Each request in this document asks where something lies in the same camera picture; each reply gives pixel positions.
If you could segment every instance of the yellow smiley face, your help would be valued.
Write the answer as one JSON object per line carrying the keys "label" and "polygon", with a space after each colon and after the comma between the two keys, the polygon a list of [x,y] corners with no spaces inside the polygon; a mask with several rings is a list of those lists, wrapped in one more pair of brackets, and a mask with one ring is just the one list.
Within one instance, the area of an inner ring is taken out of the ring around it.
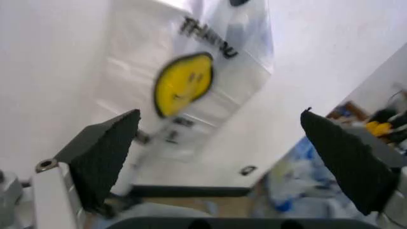
{"label": "yellow smiley face", "polygon": [[212,56],[207,52],[182,56],[164,67],[154,89],[154,104],[160,117],[177,114],[203,96],[213,79]]}

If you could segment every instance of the plastic bag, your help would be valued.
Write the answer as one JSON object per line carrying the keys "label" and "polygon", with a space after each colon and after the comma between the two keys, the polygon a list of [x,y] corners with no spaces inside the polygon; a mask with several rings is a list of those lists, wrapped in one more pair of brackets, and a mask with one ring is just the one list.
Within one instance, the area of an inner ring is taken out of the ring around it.
{"label": "plastic bag", "polygon": [[186,160],[272,70],[265,0],[118,0],[97,114],[138,108],[138,151]]}

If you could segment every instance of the black foam pad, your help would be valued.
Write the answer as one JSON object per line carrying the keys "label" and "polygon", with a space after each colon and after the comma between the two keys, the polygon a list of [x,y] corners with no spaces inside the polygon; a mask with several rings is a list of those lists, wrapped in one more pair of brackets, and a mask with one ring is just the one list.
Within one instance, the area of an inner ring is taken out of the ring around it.
{"label": "black foam pad", "polygon": [[137,133],[140,111],[132,110],[84,128],[56,156],[69,165],[72,179],[88,211],[101,211]]}
{"label": "black foam pad", "polygon": [[301,126],[356,208],[365,215],[381,211],[397,186],[398,175],[372,155],[370,146],[326,118],[304,111]]}

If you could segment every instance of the metal clamp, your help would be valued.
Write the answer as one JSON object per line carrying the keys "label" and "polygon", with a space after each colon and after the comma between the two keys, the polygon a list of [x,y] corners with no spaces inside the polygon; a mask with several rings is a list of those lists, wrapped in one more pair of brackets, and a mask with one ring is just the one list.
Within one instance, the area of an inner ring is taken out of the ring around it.
{"label": "metal clamp", "polygon": [[407,167],[401,169],[397,190],[379,215],[377,224],[383,229],[407,228]]}

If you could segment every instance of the white wall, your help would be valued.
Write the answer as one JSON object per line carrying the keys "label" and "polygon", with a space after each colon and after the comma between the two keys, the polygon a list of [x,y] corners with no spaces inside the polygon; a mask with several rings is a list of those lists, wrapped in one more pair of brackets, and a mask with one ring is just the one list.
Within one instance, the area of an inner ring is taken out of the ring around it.
{"label": "white wall", "polygon": [[88,123],[108,0],[0,0],[0,168],[27,179]]}
{"label": "white wall", "polygon": [[372,73],[345,101],[352,100],[366,112],[373,114],[386,106],[398,92],[395,83],[407,88],[407,44]]}

